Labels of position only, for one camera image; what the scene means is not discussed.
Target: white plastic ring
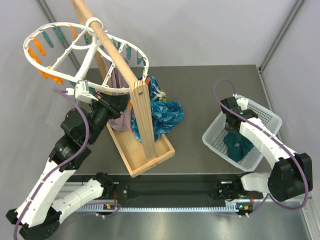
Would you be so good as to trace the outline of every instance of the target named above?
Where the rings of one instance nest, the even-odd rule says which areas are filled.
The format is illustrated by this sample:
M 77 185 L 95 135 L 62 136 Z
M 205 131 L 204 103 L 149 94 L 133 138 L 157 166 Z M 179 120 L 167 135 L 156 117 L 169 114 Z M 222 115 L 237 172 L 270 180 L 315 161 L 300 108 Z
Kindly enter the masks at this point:
M 85 28 L 86 28 L 87 32 L 88 32 L 91 36 L 95 36 L 95 35 L 96 35 L 95 32 L 94 32 L 93 30 L 90 30 L 90 29 L 92 29 L 92 28 L 89 27 L 92 22 L 99 22 L 99 23 L 101 24 L 102 29 L 104 29 L 104 24 L 103 24 L 102 21 L 100 21 L 100 19 L 97 18 L 97 17 L 90 17 L 90 18 L 85 22 Z

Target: wooden stand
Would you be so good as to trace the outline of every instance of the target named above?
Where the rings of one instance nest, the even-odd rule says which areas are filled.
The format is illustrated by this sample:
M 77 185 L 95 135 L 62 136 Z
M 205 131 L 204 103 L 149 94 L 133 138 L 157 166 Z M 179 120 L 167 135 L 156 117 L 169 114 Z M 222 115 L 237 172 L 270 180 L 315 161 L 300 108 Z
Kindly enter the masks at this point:
M 94 17 L 84 0 L 71 1 L 80 24 L 85 25 L 88 19 Z M 133 132 L 130 130 L 116 133 L 109 124 L 107 124 L 107 128 L 126 168 L 134 178 L 175 155 L 175 150 L 164 134 L 156 142 L 154 141 L 148 85 L 144 81 L 138 81 L 113 42 L 105 34 L 100 23 L 93 21 L 90 24 L 90 27 L 93 29 L 104 49 L 113 60 L 115 66 L 130 86 L 131 102 L 142 143 L 136 140 Z M 102 77 L 105 78 L 106 67 L 103 59 L 98 52 L 95 54 L 94 58 Z

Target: pink cloth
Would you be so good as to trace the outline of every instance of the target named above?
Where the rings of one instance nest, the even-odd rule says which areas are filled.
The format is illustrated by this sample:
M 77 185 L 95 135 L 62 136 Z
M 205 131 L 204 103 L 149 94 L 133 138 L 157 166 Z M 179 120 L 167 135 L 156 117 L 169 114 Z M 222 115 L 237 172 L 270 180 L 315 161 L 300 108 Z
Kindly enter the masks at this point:
M 105 69 L 108 72 L 109 68 L 111 67 L 111 62 L 107 59 L 104 59 Z M 127 84 L 124 77 L 121 75 L 119 70 L 115 67 L 111 73 L 111 77 L 108 81 L 108 86 L 110 88 L 117 88 L 120 89 L 122 87 L 128 88 L 129 85 Z M 121 95 L 123 93 L 113 93 L 112 95 Z M 110 119 L 109 124 L 111 128 L 113 128 L 116 132 L 121 133 L 127 130 L 131 130 L 131 118 L 134 116 L 134 111 L 132 111 L 129 107 L 126 107 L 125 111 L 121 115 L 121 117 L 117 119 Z

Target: white wall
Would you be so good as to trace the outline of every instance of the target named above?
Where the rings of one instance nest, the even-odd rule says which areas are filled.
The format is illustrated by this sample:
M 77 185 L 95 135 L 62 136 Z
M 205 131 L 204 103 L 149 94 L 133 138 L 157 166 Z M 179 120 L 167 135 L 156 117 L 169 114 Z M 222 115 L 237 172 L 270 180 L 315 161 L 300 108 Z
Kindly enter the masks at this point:
M 312 158 L 313 191 L 320 213 L 320 1 L 307 0 L 264 76 L 286 143 Z
M 57 21 L 78 23 L 71 1 L 46 2 Z M 295 0 L 86 2 L 110 34 L 140 47 L 151 66 L 197 66 L 260 65 Z M 133 54 L 130 65 L 136 64 Z
M 0 19 L 0 238 L 13 239 L 14 226 L 5 215 L 35 185 L 48 154 L 63 135 L 60 123 L 71 105 L 53 92 L 63 87 L 43 79 L 23 53 L 25 38 L 47 23 L 36 1 L 2 1 Z M 56 41 L 53 50 L 42 43 L 47 50 L 43 62 L 52 65 L 64 49 Z M 69 60 L 61 70 L 76 72 Z

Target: plastic basket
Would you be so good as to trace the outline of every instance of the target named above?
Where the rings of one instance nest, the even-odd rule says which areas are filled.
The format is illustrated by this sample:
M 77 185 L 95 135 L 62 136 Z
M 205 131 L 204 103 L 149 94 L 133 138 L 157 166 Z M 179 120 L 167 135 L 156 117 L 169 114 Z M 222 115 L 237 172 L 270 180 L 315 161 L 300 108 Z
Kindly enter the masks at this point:
M 273 134 L 277 134 L 281 125 L 282 119 L 274 114 L 269 109 L 261 106 L 260 104 L 249 99 L 248 109 L 252 109 L 258 114 L 262 123 L 270 130 Z M 224 137 L 227 135 L 225 130 L 226 116 L 221 111 L 216 119 L 211 123 L 209 128 L 205 131 L 202 136 L 202 141 L 207 145 L 213 152 L 218 154 L 220 157 L 234 165 L 236 168 L 241 169 L 245 172 L 253 172 L 263 158 L 262 153 L 254 147 L 251 151 L 239 162 L 233 161 L 227 156 L 227 146 L 224 143 Z

